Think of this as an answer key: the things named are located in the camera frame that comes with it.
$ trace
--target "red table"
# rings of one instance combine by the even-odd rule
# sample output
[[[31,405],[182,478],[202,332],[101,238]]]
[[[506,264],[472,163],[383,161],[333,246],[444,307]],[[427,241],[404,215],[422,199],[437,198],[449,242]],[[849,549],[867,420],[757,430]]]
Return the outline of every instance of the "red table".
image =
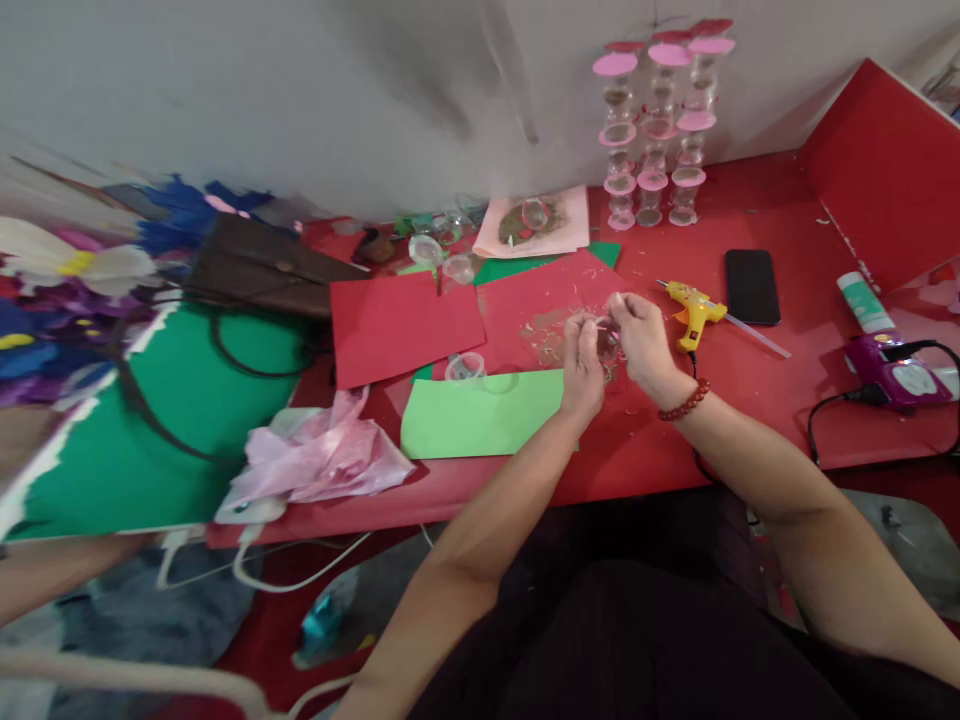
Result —
[[[692,227],[664,223],[618,233],[607,226],[606,196],[591,190],[591,239],[623,245],[616,271],[638,294],[669,317],[680,310],[657,279],[692,284],[725,300],[724,253],[762,248],[773,256],[783,322],[764,332],[793,353],[785,360],[730,323],[708,326],[698,351],[699,370],[733,405],[806,448],[806,419],[820,399],[857,386],[841,351],[860,334],[836,286],[857,269],[836,229],[800,174],[793,153],[779,153],[707,168],[697,198],[701,220]],[[921,303],[915,292],[887,296],[906,338],[935,337],[960,347],[960,329],[945,308]],[[683,326],[669,320],[672,338]],[[930,356],[938,364],[949,360]],[[688,362],[677,357],[685,369]],[[329,406],[329,366],[306,373],[293,404]],[[411,390],[410,375],[378,383],[364,417],[376,420],[399,444],[400,420]],[[816,436],[825,468],[841,468],[929,455],[947,447],[957,432],[956,406],[925,408],[914,418],[844,403],[817,417]],[[338,535],[360,530],[448,520],[506,458],[428,460],[407,482],[380,495],[290,505],[268,525],[259,542]],[[609,395],[602,413],[580,442],[560,480],[553,504],[589,502],[702,485],[690,447],[632,384]],[[211,525],[213,547],[237,544],[239,528]]]

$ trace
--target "hot glue gun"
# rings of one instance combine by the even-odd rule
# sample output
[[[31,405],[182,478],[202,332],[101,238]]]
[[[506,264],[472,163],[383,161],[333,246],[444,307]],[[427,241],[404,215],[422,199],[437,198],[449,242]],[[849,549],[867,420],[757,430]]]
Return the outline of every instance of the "hot glue gun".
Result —
[[[677,340],[677,347],[680,349],[680,352],[692,353],[696,351],[697,346],[700,345],[700,337],[703,335],[703,326],[706,325],[708,320],[710,322],[719,322],[723,318],[727,318],[727,320],[744,332],[755,337],[771,350],[780,353],[785,358],[790,357],[790,353],[775,342],[768,340],[752,327],[745,325],[728,313],[726,305],[711,302],[709,295],[705,295],[696,288],[684,285],[683,283],[675,281],[665,283],[663,280],[657,280],[657,282],[667,289],[671,298],[683,305],[683,311],[675,316],[681,322],[687,324],[687,332],[683,334],[682,338]]]

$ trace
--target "brown leather bag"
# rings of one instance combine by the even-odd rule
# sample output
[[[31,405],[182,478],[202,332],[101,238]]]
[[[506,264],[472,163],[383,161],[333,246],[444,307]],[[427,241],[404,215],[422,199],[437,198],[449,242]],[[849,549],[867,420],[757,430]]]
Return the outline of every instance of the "brown leather bag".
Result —
[[[269,225],[221,213],[184,290],[216,304],[330,318],[330,283],[370,272],[304,247]]]

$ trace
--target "smartphone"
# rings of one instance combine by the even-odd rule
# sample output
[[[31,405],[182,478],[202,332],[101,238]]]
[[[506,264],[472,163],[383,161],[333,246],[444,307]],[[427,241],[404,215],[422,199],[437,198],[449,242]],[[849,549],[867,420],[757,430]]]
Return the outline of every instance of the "smartphone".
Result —
[[[773,259],[766,250],[727,251],[727,307],[737,320],[753,325],[780,322]]]

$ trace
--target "wrist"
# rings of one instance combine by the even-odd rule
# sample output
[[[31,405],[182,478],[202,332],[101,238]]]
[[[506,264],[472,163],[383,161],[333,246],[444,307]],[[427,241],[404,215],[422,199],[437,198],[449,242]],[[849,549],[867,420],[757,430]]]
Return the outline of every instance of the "wrist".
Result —
[[[697,381],[679,370],[654,381],[640,382],[639,385],[647,397],[665,412],[683,405],[697,389]]]
[[[569,434],[575,440],[578,440],[587,426],[590,425],[591,420],[593,420],[592,415],[587,417],[582,412],[560,408],[547,422],[555,425],[564,434]]]

